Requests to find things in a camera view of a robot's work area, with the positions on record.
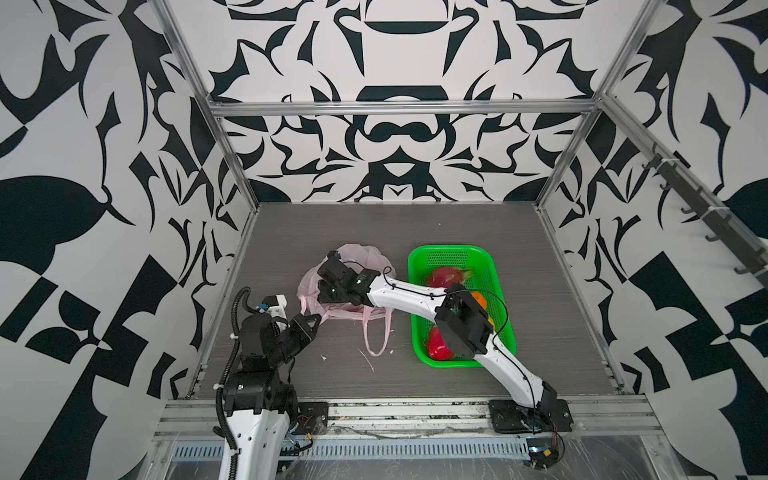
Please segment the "pink plastic bag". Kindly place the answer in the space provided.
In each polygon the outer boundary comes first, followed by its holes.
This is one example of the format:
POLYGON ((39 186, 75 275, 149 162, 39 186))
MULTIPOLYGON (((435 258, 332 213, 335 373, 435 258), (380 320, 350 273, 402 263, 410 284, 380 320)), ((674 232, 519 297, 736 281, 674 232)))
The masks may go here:
POLYGON ((368 353, 381 356, 392 331, 393 309, 375 307, 367 299, 364 288, 390 260, 372 245, 344 244, 317 266, 305 273, 297 287, 300 310, 304 315, 319 315, 321 321, 361 321, 368 353), (384 336, 378 350, 371 348, 368 327, 374 320, 384 322, 384 336))

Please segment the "red dragon fruit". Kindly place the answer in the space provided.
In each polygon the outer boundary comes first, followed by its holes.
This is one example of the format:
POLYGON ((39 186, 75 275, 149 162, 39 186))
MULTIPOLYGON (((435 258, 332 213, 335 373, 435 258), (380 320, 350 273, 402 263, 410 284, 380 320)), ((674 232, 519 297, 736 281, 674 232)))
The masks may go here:
POLYGON ((454 284, 464 285, 474 276, 469 268, 440 266, 429 273, 424 284, 430 288, 449 288, 454 284))

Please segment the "round orange tangerine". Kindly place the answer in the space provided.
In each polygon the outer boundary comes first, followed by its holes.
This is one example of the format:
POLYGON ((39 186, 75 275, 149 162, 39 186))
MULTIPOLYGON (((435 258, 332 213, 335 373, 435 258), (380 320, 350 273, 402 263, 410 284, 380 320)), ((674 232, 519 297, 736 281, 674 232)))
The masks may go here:
POLYGON ((477 303, 478 303, 478 304, 479 304, 479 305, 480 305, 480 306, 481 306, 481 307, 482 307, 484 310, 487 310, 487 309, 488 309, 488 302, 487 302, 486 298, 485 298, 485 297, 484 297, 484 296, 483 296, 483 295, 482 295, 480 292, 477 292, 477 291, 473 291, 473 292, 472 292, 472 296, 473 296, 473 298, 476 300, 476 302, 477 302, 477 303))

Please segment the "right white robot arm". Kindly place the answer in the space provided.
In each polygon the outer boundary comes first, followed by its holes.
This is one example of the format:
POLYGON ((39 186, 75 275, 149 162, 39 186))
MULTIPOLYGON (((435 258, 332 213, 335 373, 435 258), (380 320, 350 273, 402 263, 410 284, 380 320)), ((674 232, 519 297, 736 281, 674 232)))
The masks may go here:
POLYGON ((506 389, 518 409, 541 421, 552 420, 557 392, 501 342, 504 327, 491 324, 488 312, 470 289, 457 284, 430 288, 371 269, 356 271, 336 251, 328 253, 318 274, 321 303, 389 308, 432 322, 448 349, 484 367, 506 389))

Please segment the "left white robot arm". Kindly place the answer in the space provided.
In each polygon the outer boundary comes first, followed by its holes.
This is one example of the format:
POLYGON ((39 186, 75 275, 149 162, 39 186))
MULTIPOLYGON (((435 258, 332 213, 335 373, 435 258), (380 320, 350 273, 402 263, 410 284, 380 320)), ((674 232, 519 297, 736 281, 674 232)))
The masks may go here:
POLYGON ((282 295, 248 304, 251 289, 234 296, 230 310, 232 350, 214 385, 217 425, 223 438, 221 479, 274 479, 282 456, 298 457, 314 446, 311 433, 301 443, 291 437, 301 426, 299 402, 290 377, 299 353, 316 338, 321 317, 285 317, 282 295))

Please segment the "green plastic basket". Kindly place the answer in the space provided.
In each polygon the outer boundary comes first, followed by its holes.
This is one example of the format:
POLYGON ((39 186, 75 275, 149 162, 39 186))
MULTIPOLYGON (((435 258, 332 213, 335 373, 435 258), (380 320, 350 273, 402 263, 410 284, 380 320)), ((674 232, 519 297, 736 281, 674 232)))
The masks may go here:
MULTIPOLYGON (((488 312, 497 328, 506 321, 498 334, 498 343, 503 343, 513 354, 517 354, 517 342, 511 322, 507 319, 503 288, 499 270, 493 257, 484 249, 472 245, 424 245, 412 250, 408 256, 408 281, 426 285, 427 277, 438 267, 454 267, 468 270, 471 276, 462 284, 473 290, 493 292, 498 300, 488 301, 488 312)), ((427 342, 434 324, 417 315, 411 316, 411 340, 414 353, 426 366, 436 369, 470 369, 481 365, 471 359, 434 360, 428 355, 427 342)))

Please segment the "small circuit board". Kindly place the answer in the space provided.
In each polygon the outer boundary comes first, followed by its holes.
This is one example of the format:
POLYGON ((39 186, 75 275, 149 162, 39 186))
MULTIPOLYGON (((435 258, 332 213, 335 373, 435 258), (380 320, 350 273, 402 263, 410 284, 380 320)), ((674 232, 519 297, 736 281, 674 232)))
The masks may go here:
POLYGON ((547 470, 564 456, 564 441, 558 436, 529 437, 525 440, 528 460, 526 464, 536 470, 547 470))

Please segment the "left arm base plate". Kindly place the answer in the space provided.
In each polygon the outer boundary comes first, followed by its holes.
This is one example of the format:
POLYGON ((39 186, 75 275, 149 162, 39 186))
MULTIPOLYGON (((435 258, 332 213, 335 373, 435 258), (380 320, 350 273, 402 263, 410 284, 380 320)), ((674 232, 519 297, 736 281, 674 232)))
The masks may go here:
POLYGON ((298 415, 290 423, 288 432, 295 436, 315 435, 327 427, 330 404, 320 402, 299 402, 298 415))

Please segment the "aluminium frame rail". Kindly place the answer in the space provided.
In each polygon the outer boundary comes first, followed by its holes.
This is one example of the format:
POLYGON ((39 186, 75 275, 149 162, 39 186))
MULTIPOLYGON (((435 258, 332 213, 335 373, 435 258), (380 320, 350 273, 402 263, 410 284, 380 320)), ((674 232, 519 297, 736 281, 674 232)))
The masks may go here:
POLYGON ((343 102, 210 102, 216 117, 311 115, 411 115, 584 113, 595 107, 589 99, 566 100, 446 100, 446 101, 343 101, 343 102))

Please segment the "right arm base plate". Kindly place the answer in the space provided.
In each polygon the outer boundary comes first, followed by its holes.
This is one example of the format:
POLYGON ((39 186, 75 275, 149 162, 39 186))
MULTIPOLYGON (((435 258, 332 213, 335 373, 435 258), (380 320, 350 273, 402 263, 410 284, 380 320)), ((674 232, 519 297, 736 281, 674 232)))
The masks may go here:
POLYGON ((545 412, 540 413, 517 405, 512 400, 493 399, 488 402, 491 426, 500 434, 539 434, 570 432, 573 426, 568 403, 557 399, 545 412))

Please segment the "black wall hook rack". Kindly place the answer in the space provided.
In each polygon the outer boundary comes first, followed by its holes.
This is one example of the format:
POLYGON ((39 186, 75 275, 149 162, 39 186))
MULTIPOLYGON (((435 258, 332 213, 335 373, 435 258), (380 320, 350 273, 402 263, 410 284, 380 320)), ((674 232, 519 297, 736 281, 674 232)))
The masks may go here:
POLYGON ((736 212, 691 172, 682 160, 664 152, 657 142, 651 147, 652 157, 643 165, 661 178, 663 204, 669 192, 684 203, 681 213, 703 222, 710 230, 705 239, 722 243, 740 262, 736 275, 750 275, 764 290, 767 289, 767 243, 763 241, 736 212))

